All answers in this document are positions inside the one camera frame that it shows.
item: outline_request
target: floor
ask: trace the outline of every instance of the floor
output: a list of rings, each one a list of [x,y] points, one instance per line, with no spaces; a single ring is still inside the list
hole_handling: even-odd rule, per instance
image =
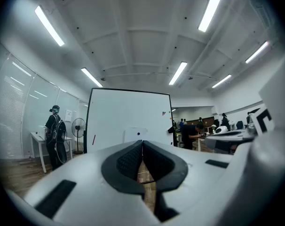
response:
[[[198,143],[194,142],[193,146],[198,148]],[[212,152],[212,150],[206,147],[202,142],[201,151]],[[67,160],[70,160],[69,153],[67,154]],[[47,170],[46,173],[43,172],[40,157],[23,160],[0,160],[0,180],[5,188],[10,189],[20,197],[23,197],[37,181],[45,177],[48,173],[51,173],[52,168],[48,156],[44,157],[44,163]],[[151,180],[153,180],[153,178],[142,162],[138,171],[137,181],[142,183]],[[143,186],[145,188],[144,202],[148,208],[154,212],[156,183],[148,183]]]

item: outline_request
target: black padding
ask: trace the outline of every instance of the black padding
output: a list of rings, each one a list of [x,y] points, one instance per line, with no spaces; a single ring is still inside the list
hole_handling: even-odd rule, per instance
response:
[[[175,190],[188,174],[188,165],[149,141],[143,141],[143,162],[156,181],[156,191]]]
[[[136,181],[142,160],[142,145],[135,146],[132,150],[117,159],[117,169],[124,176]]]
[[[40,202],[35,209],[45,215],[48,218],[52,218],[59,210],[65,199],[71,193],[76,183],[63,180],[61,181],[43,200]]]
[[[180,186],[188,174],[188,165],[180,157],[148,141],[143,141],[142,150],[143,162],[156,181],[154,214],[161,222],[164,222],[178,215],[178,212],[167,207],[162,193],[175,190]]]
[[[207,160],[205,163],[219,167],[219,168],[227,168],[229,164],[227,162],[216,161],[216,160]]]
[[[120,150],[105,159],[101,172],[109,185],[126,194],[139,194],[144,197],[144,187],[138,183],[137,173],[142,163],[141,140]]]

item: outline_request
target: white wall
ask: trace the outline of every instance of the white wall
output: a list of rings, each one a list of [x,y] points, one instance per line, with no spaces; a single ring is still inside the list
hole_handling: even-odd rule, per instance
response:
[[[89,100],[89,94],[86,91],[46,64],[15,32],[3,31],[0,34],[0,42],[21,63],[44,79],[53,82],[81,100]]]
[[[184,89],[177,86],[165,86],[154,83],[136,82],[120,84],[116,89],[132,89],[149,92],[170,94],[172,107],[213,106],[211,94],[194,88]]]
[[[187,121],[198,120],[199,117],[208,118],[212,117],[212,107],[180,107],[173,112],[173,120],[178,122],[182,119]]]
[[[215,111],[227,114],[262,101],[259,91],[278,70],[284,54],[282,46],[275,47],[231,83],[213,92]]]

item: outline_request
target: black strip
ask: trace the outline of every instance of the black strip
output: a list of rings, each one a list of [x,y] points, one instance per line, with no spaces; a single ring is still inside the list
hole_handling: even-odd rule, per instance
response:
[[[264,118],[268,117],[268,120],[272,120],[271,115],[268,111],[268,109],[264,110],[261,114],[259,114],[256,119],[259,122],[260,128],[262,132],[266,132],[267,131],[267,127],[264,123]]]
[[[35,209],[48,218],[53,218],[65,199],[71,193],[76,183],[68,180],[61,181]]]
[[[227,162],[216,161],[216,160],[207,160],[205,163],[219,167],[219,168],[227,168],[229,164]]]
[[[142,182],[141,184],[148,184],[148,183],[153,183],[153,182],[155,182],[155,181],[151,180],[151,181]]]
[[[90,92],[88,109],[87,109],[87,116],[86,116],[86,133],[84,133],[84,153],[87,153],[87,125],[88,125],[88,115],[89,115],[89,109],[90,109],[90,101],[91,101],[92,90],[93,90],[93,88],[91,89],[91,92]]]
[[[169,96],[170,94],[158,93],[158,92],[149,92],[149,91],[142,91],[142,90],[132,90],[132,89],[110,89],[110,88],[92,88],[94,89],[106,89],[106,90],[121,90],[121,91],[132,91],[132,92],[142,92],[142,93],[150,93],[150,94],[159,94],[159,95],[166,95]]]

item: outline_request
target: ceiling light fixture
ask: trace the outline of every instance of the ceiling light fixture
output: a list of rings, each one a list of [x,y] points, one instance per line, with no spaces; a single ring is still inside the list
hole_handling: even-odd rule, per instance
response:
[[[35,13],[38,16],[38,18],[40,19],[40,21],[42,22],[42,24],[45,26],[45,28],[47,29],[47,31],[49,32],[50,35],[52,35],[52,37],[54,38],[54,40],[58,43],[59,46],[62,46],[64,44],[64,42],[62,41],[62,39],[59,37],[59,35],[57,34],[57,32],[54,30],[53,26],[50,24],[48,18],[45,16],[45,14],[43,13],[42,9],[40,6],[38,6],[35,9]]]
[[[30,73],[25,71],[23,68],[19,67],[16,63],[12,62],[13,65],[15,65],[18,69],[20,69],[22,72],[26,73],[28,76],[32,76]]]
[[[21,82],[19,82],[18,80],[14,79],[13,77],[11,77],[12,80],[16,81],[17,83],[21,84],[21,85],[24,85],[22,84]]]
[[[47,97],[46,95],[43,95],[43,94],[41,94],[40,92],[38,92],[38,91],[35,91],[36,93],[38,93],[38,94],[40,94],[40,95],[42,95],[42,96],[44,96],[44,97]]]
[[[174,85],[174,83],[176,82],[176,80],[178,79],[178,77],[180,76],[180,74],[182,73],[182,71],[184,70],[184,68],[187,64],[188,63],[186,63],[186,62],[181,62],[178,70],[176,71],[176,73],[173,76],[172,80],[170,81],[169,85]]]
[[[86,68],[82,68],[81,71],[83,71],[84,74],[87,75],[88,78],[91,79],[98,87],[103,87]]]
[[[34,98],[36,98],[36,99],[39,99],[38,97],[32,96],[32,95],[30,95],[30,94],[29,94],[29,96],[34,97]]]
[[[206,11],[198,28],[199,30],[206,32],[210,22],[212,21],[214,13],[216,12],[219,2],[220,0],[209,0]]]
[[[214,86],[212,86],[212,88],[216,88],[218,85],[222,84],[224,81],[228,80],[231,77],[231,75],[227,75],[223,80],[221,80],[220,82],[216,83]]]
[[[246,64],[249,63],[251,60],[253,60],[259,53],[261,53],[261,52],[264,50],[264,48],[266,48],[266,47],[268,46],[268,44],[269,44],[268,41],[264,42],[264,43],[260,46],[260,48],[259,48],[257,51],[255,51],[255,53],[254,53],[253,55],[251,55],[251,56],[245,61]]]

